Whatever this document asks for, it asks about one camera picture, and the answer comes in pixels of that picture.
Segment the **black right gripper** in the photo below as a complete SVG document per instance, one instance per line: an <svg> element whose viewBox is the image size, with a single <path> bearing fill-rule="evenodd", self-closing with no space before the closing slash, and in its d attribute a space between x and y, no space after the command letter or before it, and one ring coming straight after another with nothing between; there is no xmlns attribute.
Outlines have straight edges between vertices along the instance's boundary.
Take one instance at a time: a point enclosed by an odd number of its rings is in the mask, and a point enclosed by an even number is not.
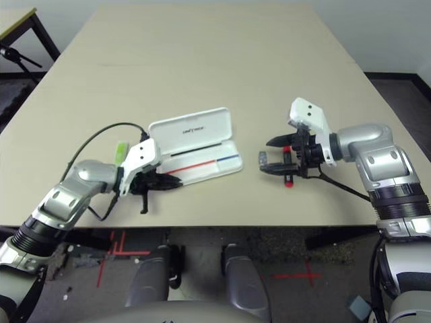
<svg viewBox="0 0 431 323"><path fill-rule="evenodd" d="M296 133L280 135L266 142L269 147L287 147L296 152L296 164L270 163L261 165L261 171L266 174L297 174L308 177L308 170L319 168L325 161L321 145L316 143L316 135L311 135L306 126L299 126Z"/></svg>

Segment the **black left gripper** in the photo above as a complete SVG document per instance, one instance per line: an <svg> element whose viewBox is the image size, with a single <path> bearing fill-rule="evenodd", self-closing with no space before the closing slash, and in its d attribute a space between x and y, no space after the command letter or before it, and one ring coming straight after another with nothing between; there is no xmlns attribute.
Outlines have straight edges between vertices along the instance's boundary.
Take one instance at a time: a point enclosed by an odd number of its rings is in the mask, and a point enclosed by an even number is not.
<svg viewBox="0 0 431 323"><path fill-rule="evenodd" d="M142 208L140 213L146 214L148 212L148 192L152 186L157 182L156 170L148 172L139 172L135 175L131 183L131 194L141 197ZM182 180L170 174L158 174L158 190L172 190L183 186Z"/></svg>

